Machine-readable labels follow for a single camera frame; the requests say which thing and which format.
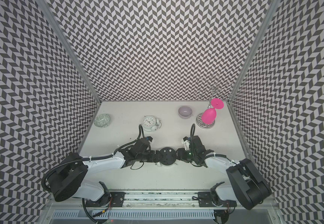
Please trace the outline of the white alarm clock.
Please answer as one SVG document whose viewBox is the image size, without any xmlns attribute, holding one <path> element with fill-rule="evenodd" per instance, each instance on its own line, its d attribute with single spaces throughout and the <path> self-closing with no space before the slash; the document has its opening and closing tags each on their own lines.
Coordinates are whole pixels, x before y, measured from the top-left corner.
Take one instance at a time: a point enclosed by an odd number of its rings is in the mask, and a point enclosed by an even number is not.
<svg viewBox="0 0 324 224">
<path fill-rule="evenodd" d="M 161 128 L 161 121 L 154 116 L 145 116 L 142 120 L 143 130 L 146 132 L 154 132 Z"/>
<path fill-rule="evenodd" d="M 177 160 L 177 152 L 171 147 L 164 147 L 159 150 L 158 162 L 156 165 L 158 167 L 171 167 L 175 164 Z"/>
</svg>

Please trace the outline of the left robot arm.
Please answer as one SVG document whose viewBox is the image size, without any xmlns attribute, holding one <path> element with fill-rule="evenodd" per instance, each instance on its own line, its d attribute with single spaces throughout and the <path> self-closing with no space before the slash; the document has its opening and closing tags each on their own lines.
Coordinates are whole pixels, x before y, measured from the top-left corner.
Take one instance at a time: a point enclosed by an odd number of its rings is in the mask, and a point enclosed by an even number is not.
<svg viewBox="0 0 324 224">
<path fill-rule="evenodd" d="M 111 193 L 102 181 L 92 182 L 87 178 L 93 174 L 133 166 L 136 162 L 159 163 L 162 154 L 152 150 L 153 138 L 145 136 L 139 126 L 138 137 L 118 147 L 113 153 L 101 156 L 82 157 L 79 153 L 67 156 L 59 165 L 47 171 L 41 186 L 52 193 L 55 201 L 82 198 L 103 206 L 111 199 Z"/>
</svg>

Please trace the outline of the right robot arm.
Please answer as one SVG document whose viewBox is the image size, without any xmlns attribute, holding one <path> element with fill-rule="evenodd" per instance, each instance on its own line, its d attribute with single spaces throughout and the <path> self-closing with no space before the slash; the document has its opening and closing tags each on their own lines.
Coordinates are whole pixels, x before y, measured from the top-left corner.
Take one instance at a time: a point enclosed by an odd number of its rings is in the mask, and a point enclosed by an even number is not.
<svg viewBox="0 0 324 224">
<path fill-rule="evenodd" d="M 184 139 L 189 143 L 187 149 L 177 150 L 177 160 L 190 163 L 194 167 L 217 170 L 228 177 L 229 185 L 219 182 L 210 189 L 210 200 L 221 207 L 230 201 L 238 201 L 244 208 L 251 210 L 272 194 L 270 185 L 250 159 L 235 161 L 226 155 L 205 149 L 200 138 L 195 135 L 193 124 L 190 136 Z"/>
</svg>

